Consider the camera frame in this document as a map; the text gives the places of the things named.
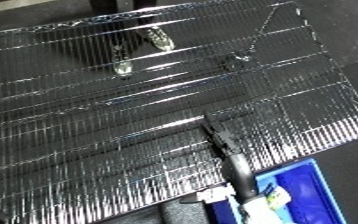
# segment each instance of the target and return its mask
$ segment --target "blue bin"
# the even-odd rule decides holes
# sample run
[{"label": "blue bin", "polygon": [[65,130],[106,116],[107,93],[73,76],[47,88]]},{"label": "blue bin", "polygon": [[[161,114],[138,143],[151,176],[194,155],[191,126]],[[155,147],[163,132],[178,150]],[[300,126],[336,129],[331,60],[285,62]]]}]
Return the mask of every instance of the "blue bin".
[{"label": "blue bin", "polygon": [[[273,186],[283,187],[291,195],[292,201],[277,210],[283,223],[346,223],[316,161],[313,159],[258,175],[256,179],[260,191],[266,189],[269,184],[273,184]],[[236,206],[228,206],[229,201],[233,200],[212,205],[216,223],[237,224],[239,222],[237,209],[231,209]]]}]

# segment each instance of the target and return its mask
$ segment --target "sneaker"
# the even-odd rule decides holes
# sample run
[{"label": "sneaker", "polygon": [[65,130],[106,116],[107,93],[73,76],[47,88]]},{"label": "sneaker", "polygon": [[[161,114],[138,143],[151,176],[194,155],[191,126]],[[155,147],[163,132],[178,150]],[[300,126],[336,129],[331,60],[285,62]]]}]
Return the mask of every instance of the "sneaker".
[{"label": "sneaker", "polygon": [[153,45],[162,51],[171,51],[175,48],[172,39],[158,26],[147,29],[146,35]]},{"label": "sneaker", "polygon": [[129,76],[133,70],[133,64],[129,61],[129,52],[126,42],[113,47],[114,51],[114,71],[123,77]]}]

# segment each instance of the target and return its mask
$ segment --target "person's leg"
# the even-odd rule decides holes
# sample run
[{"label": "person's leg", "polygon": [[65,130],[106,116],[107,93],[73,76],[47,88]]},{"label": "person's leg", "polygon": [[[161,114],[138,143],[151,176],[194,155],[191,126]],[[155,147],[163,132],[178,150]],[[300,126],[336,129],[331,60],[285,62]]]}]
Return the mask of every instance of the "person's leg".
[{"label": "person's leg", "polygon": [[[155,7],[157,6],[157,0],[134,0],[134,9],[144,9],[149,7]],[[153,17],[147,17],[139,19],[138,23],[139,25],[146,25],[150,24],[153,21]]]},{"label": "person's leg", "polygon": [[118,12],[117,0],[89,0],[95,15],[108,15]]},{"label": "person's leg", "polygon": [[[89,0],[92,10],[95,15],[109,15],[118,13],[117,1],[120,0]],[[116,30],[123,30],[125,24],[123,22],[111,22],[103,25],[103,32],[112,32]],[[111,49],[107,55],[111,55],[110,59],[113,64],[114,71],[123,77],[127,77],[132,72],[132,62],[130,61],[131,42],[137,38],[134,31],[112,32],[110,34],[102,35],[101,38],[107,38],[106,42],[111,43]]]},{"label": "person's leg", "polygon": [[157,0],[134,0],[134,8],[143,9],[148,7],[155,7],[157,5]]},{"label": "person's leg", "polygon": [[[143,9],[148,7],[157,6],[157,0],[134,0],[134,8]],[[147,17],[139,19],[139,25],[147,25],[151,24],[153,21],[153,17]],[[170,51],[175,48],[175,44],[172,39],[158,26],[153,26],[151,28],[147,28],[144,30],[141,35],[152,42],[152,44],[162,50],[162,51]]]}]

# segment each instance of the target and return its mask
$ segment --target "dark floor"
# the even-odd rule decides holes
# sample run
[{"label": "dark floor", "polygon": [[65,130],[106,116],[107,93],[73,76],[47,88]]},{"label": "dark floor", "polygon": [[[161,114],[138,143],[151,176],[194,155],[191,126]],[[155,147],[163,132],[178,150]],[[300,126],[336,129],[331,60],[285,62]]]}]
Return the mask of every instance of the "dark floor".
[{"label": "dark floor", "polygon": [[[187,1],[160,0],[159,4]],[[298,0],[298,2],[332,56],[358,90],[358,1]],[[91,15],[87,0],[56,1],[0,12],[0,30]],[[314,158],[318,160],[346,219],[349,223],[358,224],[358,141],[319,153]],[[151,208],[147,212],[135,213],[131,218],[120,218],[114,223],[138,223],[139,220],[146,223],[145,214],[149,220],[147,223],[173,223],[172,220],[168,222],[164,220],[164,216],[157,215],[163,214],[161,209],[166,209],[167,206],[177,205],[173,203],[173,205],[166,205],[165,208]],[[176,223],[189,222],[186,219],[176,219],[176,221]]]}]

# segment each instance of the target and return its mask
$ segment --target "metal grid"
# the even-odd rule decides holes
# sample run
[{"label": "metal grid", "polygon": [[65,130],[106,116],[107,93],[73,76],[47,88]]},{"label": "metal grid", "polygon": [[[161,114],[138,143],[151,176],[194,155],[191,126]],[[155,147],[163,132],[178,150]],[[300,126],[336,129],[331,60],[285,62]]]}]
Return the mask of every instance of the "metal grid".
[{"label": "metal grid", "polygon": [[[175,50],[139,38],[155,25]],[[130,79],[112,69],[122,38]],[[255,171],[358,138],[358,96],[292,1],[0,32],[0,209],[10,223],[89,223],[219,183],[204,111],[238,134]]]}]

